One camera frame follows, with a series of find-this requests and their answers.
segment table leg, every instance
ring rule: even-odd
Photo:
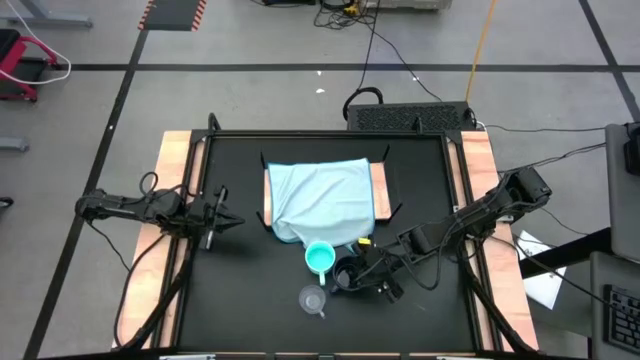
[[[31,13],[31,15],[22,16],[27,25],[93,27],[93,22],[87,16],[56,14],[47,10],[39,0],[20,0],[20,2]],[[7,20],[12,25],[21,24],[20,19],[18,19],[13,13],[0,14],[0,20]]]
[[[589,260],[589,256],[591,256],[591,253],[594,251],[611,253],[610,227],[591,233],[568,244],[520,260],[520,273],[522,274],[522,278],[526,279],[547,272],[531,259],[541,262],[555,270]]]

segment light blue cloth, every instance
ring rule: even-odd
[[[269,164],[271,227],[287,243],[352,243],[373,232],[375,213],[367,159]]]

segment plastic cup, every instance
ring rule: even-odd
[[[336,252],[328,242],[316,241],[309,245],[305,251],[304,260],[309,270],[320,277],[320,286],[324,286],[324,274],[331,269],[336,261]]]
[[[308,314],[319,314],[320,317],[324,319],[322,309],[327,301],[327,297],[320,286],[308,285],[302,288],[298,301],[302,309]]]

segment clear plastic cup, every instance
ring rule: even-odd
[[[308,285],[302,288],[298,301],[302,310],[312,315],[319,314],[324,319],[322,309],[327,302],[327,296],[320,286]]]

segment computer keyboard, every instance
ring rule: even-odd
[[[640,355],[640,296],[614,285],[604,286],[604,341]]]

